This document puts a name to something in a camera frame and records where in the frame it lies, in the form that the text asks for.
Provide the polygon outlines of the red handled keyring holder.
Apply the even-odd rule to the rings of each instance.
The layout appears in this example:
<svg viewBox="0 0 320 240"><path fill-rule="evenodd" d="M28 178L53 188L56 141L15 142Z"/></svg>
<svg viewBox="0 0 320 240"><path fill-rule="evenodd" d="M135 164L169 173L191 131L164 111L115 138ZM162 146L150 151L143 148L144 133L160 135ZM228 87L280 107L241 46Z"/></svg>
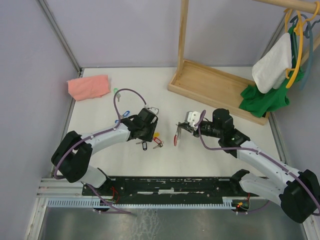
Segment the red handled keyring holder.
<svg viewBox="0 0 320 240"><path fill-rule="evenodd" d="M173 145L176 147L178 145L179 140L181 139L182 128L180 125L177 125L177 129L173 138Z"/></svg>

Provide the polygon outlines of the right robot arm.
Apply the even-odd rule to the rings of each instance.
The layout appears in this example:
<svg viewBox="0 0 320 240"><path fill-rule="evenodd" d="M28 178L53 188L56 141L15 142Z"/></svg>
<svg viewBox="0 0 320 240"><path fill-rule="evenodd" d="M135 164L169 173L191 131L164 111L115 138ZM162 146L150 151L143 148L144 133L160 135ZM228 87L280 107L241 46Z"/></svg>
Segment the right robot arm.
<svg viewBox="0 0 320 240"><path fill-rule="evenodd" d="M281 207L293 221L303 223L309 216L320 214L320 184L310 170L300 171L281 161L275 160L258 147L247 135L234 126L229 110L217 108L212 120L205 119L206 111L188 111L184 122L177 124L174 140L177 142L182 130L202 139L218 139L218 147L212 151L224 151L262 173L258 177L241 169L231 178L229 189L236 196L244 192L258 195Z"/></svg>

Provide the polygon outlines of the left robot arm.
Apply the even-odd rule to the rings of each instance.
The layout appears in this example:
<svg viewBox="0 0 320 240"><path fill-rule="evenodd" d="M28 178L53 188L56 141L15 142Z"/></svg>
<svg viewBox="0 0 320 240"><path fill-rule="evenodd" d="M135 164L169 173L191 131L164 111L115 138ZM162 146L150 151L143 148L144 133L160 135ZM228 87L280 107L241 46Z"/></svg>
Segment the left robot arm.
<svg viewBox="0 0 320 240"><path fill-rule="evenodd" d="M107 176L90 166L97 152L131 140L152 142L158 123L159 109L144 107L138 114L122 118L111 128L87 134L68 132L51 157L55 169L69 182L82 182L93 187L99 195L111 189Z"/></svg>

